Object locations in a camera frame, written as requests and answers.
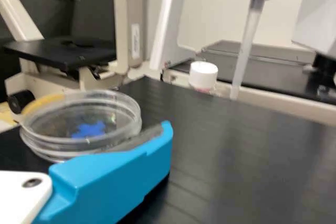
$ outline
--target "blue object in petri dish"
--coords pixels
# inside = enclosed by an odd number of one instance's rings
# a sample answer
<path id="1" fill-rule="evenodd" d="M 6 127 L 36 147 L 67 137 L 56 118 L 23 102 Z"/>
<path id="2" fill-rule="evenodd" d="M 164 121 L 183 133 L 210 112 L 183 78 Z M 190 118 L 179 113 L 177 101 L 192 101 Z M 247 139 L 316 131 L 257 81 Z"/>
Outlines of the blue object in petri dish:
<path id="1" fill-rule="evenodd" d="M 98 121 L 95 124 L 80 124 L 78 126 L 78 132 L 73 133 L 71 138 L 85 138 L 85 137 L 93 137 L 100 136 L 105 134 L 105 124 L 102 121 Z"/>

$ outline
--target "label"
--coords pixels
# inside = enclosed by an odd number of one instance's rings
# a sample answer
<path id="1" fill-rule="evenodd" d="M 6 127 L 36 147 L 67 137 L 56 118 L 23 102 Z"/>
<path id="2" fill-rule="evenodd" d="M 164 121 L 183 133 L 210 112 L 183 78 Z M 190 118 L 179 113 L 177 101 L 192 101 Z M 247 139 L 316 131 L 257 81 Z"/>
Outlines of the label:
<path id="1" fill-rule="evenodd" d="M 140 58 L 140 25 L 132 24 L 132 58 Z"/>

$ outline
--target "black bench surface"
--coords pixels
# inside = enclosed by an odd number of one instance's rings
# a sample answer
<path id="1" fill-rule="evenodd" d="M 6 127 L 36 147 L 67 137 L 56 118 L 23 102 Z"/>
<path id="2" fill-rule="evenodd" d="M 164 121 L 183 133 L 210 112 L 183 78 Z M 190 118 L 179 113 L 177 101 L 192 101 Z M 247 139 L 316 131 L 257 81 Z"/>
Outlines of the black bench surface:
<path id="1" fill-rule="evenodd" d="M 149 78 L 120 91 L 174 129 L 169 177 L 122 223 L 336 223 L 336 128 Z M 0 134 L 0 169 L 49 165 Z"/>

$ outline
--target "petri dish lid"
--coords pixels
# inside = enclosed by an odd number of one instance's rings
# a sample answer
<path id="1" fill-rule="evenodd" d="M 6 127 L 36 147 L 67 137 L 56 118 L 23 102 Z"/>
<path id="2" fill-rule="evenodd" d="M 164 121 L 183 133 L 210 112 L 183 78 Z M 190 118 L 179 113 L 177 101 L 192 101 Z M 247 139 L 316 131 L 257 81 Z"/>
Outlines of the petri dish lid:
<path id="1" fill-rule="evenodd" d="M 28 113 L 20 135 L 37 155 L 61 162 L 115 146 L 137 135 L 141 124 L 140 107 L 131 97 L 108 90 L 78 91 L 54 96 Z"/>

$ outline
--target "screw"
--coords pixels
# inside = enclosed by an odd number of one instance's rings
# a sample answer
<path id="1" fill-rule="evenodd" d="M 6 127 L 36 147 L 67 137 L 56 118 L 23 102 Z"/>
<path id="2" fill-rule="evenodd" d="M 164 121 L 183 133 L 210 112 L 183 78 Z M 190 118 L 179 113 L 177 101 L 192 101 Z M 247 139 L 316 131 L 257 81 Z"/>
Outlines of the screw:
<path id="1" fill-rule="evenodd" d="M 30 180 L 27 180 L 26 182 L 24 182 L 22 184 L 22 187 L 24 188 L 31 188 L 31 187 L 35 187 L 39 184 L 42 183 L 42 180 L 39 178 L 31 178 Z"/>

